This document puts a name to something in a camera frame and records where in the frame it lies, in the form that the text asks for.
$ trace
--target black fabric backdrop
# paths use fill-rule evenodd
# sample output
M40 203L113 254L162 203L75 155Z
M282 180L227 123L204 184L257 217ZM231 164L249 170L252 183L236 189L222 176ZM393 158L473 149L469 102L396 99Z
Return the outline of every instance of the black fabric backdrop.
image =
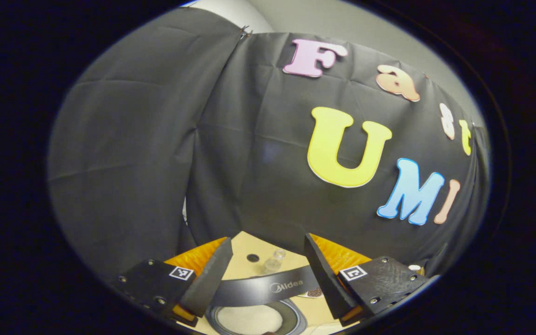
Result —
M106 290L70 248L49 205L43 157L68 87L168 3L34 4L0 4L0 334L165 333ZM462 55L497 98L516 152L497 234L480 235L436 295L370 333L536 334L536 2L370 6L443 55Z
M106 51L67 94L55 123L48 180L69 242L105 279L142 259L168 259L197 245L246 231L302 253L305 233L370 257L423 264L441 248L447 269L481 224L489 192L483 125L420 70L368 47L321 36L251 34L209 11L179 8L138 28ZM349 55L320 78L285 74L296 38L343 45ZM401 68L418 102L387 93L377 67ZM439 104L453 112L456 138L442 130ZM374 178L358 188L322 181L307 164L311 110L335 108L355 120L338 153L361 162L359 125L389 127ZM458 120L472 132L466 155ZM445 177L428 222L415 226L376 214L394 189L396 161L419 165L420 186ZM450 179L461 189L449 219L433 223ZM188 223L181 218L187 196Z

